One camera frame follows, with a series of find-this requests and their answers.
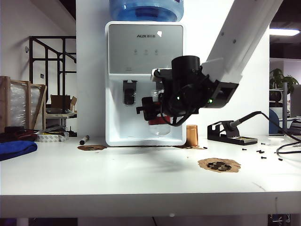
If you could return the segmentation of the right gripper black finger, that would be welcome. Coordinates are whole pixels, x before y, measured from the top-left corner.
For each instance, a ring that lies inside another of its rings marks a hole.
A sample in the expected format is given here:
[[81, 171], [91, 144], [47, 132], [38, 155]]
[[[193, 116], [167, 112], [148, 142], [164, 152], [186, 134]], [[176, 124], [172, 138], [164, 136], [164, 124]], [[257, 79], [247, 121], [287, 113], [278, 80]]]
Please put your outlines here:
[[160, 111], [160, 102], [153, 101], [152, 97], [143, 97], [142, 106], [136, 107], [136, 113], [143, 112], [146, 121], [154, 120]]

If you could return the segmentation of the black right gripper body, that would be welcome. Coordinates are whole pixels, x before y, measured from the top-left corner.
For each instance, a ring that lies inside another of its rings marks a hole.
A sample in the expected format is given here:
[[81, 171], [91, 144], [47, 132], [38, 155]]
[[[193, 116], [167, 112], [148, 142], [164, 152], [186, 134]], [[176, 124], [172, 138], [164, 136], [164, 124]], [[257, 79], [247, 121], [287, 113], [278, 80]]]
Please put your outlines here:
[[169, 100], [173, 93], [172, 83], [164, 84], [162, 82], [155, 82], [156, 88], [152, 91], [152, 99], [154, 102], [159, 102], [162, 105], [162, 113], [172, 117], [169, 109]]

